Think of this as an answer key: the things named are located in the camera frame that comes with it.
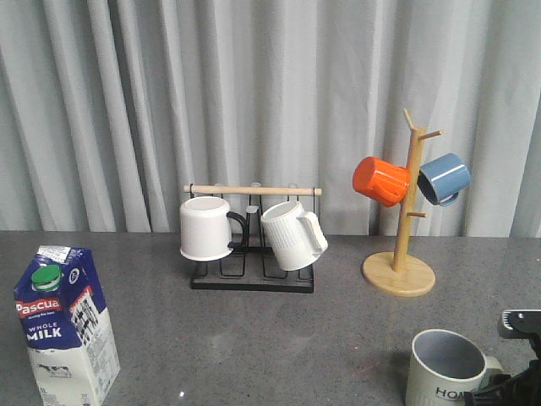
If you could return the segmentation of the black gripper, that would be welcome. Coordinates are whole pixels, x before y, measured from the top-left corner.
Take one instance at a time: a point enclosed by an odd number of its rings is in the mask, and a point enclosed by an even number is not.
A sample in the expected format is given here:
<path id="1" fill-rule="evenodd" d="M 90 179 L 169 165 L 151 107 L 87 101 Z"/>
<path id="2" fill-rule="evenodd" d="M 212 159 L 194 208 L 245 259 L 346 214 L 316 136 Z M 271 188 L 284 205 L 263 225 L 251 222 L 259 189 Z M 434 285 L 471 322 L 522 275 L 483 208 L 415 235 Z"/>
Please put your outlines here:
<path id="1" fill-rule="evenodd" d="M 537 358 L 521 373 L 496 374 L 486 388 L 466 392 L 466 405 L 540 405 L 540 310 L 504 310 L 498 324 L 504 339 L 527 339 Z"/>

